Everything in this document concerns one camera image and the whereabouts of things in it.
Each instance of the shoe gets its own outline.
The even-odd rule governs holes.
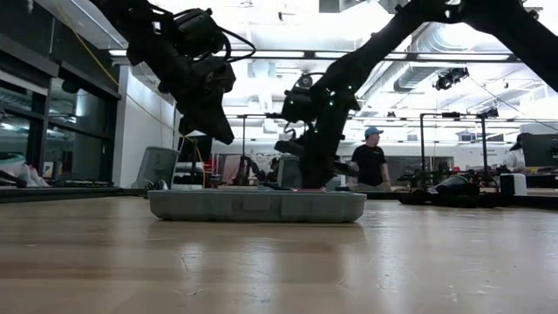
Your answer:
[[[29,166],[23,164],[21,170],[19,171],[19,180],[27,182],[27,188],[37,188],[37,183],[31,178],[31,170]]]
[[[41,188],[50,188],[51,187],[50,185],[48,185],[48,183],[46,183],[46,181],[43,178],[38,176],[38,172],[34,167],[31,167],[30,170],[31,170],[31,179],[33,181],[35,181],[35,183],[37,183],[38,187],[41,187]]]

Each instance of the ductwork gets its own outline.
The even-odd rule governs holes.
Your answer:
[[[450,41],[446,35],[448,26],[444,24],[430,24],[424,31],[413,39],[408,51],[420,51],[424,53],[447,53],[464,52],[470,50],[474,43],[459,42],[460,40]],[[385,84],[397,77],[393,83],[395,92],[410,92],[414,90],[422,81],[432,76],[434,73],[444,70],[440,67],[414,67],[403,62],[393,63],[384,74],[379,77],[371,87],[364,93],[364,99],[378,92]]]

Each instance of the blue cap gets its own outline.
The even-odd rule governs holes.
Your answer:
[[[378,130],[377,127],[371,126],[371,127],[367,128],[366,131],[364,131],[364,137],[367,138],[367,137],[369,137],[369,136],[372,135],[372,134],[381,134],[381,133],[383,133],[383,132],[384,132],[384,131]]]

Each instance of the metal pole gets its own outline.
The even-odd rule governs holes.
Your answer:
[[[246,115],[242,116],[242,156],[246,153]]]
[[[484,162],[485,176],[490,175],[488,173],[488,153],[487,153],[487,126],[484,117],[480,117],[480,126],[482,130],[482,161]]]
[[[422,160],[422,172],[426,171],[426,158],[425,158],[425,114],[420,114],[420,159]]]

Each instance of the white ceiling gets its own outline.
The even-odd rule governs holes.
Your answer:
[[[37,0],[53,13],[59,14],[59,8],[67,12],[70,25],[99,48],[119,49],[126,46],[123,38],[91,8],[86,0]],[[260,50],[315,50],[315,51],[352,51],[360,46],[373,31],[380,30],[391,19],[375,1],[363,2],[338,14],[319,14],[318,0],[152,0],[172,12],[189,8],[210,7],[214,11],[214,20],[227,29],[252,41]],[[551,31],[558,33],[558,2],[555,0],[529,0],[528,7],[542,7],[541,22]],[[282,12],[283,20],[278,18]],[[233,42],[235,49],[245,48]],[[419,52],[508,52],[506,47],[492,36],[480,34],[466,25],[442,26],[427,29],[420,37],[409,38],[399,47],[400,51]],[[273,72],[265,75],[254,69],[271,66]],[[233,64],[237,81],[232,92],[225,95],[223,106],[225,113],[236,115],[245,113],[279,112],[283,92],[296,82],[302,72],[323,72],[331,61],[327,60],[287,60],[260,59],[247,60]],[[394,82],[409,73],[409,67],[415,72],[419,67],[438,67],[438,70],[421,72],[420,83],[411,92],[395,92]],[[360,139],[362,130],[371,123],[382,126],[378,118],[388,111],[394,111],[398,117],[418,117],[424,112],[460,111],[475,113],[487,106],[498,106],[503,118],[545,118],[558,119],[558,112],[552,110],[535,110],[537,104],[548,102],[556,97],[555,92],[547,88],[539,78],[525,65],[521,64],[474,64],[466,66],[471,78],[457,84],[449,91],[439,92],[432,88],[439,70],[453,65],[409,64],[384,62],[372,72],[367,84],[359,91],[364,98],[365,107],[357,116],[362,119],[349,121],[348,137]],[[144,81],[156,82],[151,71],[146,67],[133,69],[134,75]],[[495,101],[496,95],[513,108],[501,101]],[[386,135],[401,137],[407,132],[414,132],[413,127],[393,127],[390,122]],[[503,133],[516,132],[520,123],[511,123],[511,129],[502,129]],[[252,138],[277,137],[277,133],[268,132],[273,128],[267,124],[252,126],[248,130]],[[432,136],[451,131],[432,129]],[[242,133],[238,126],[234,131]]]

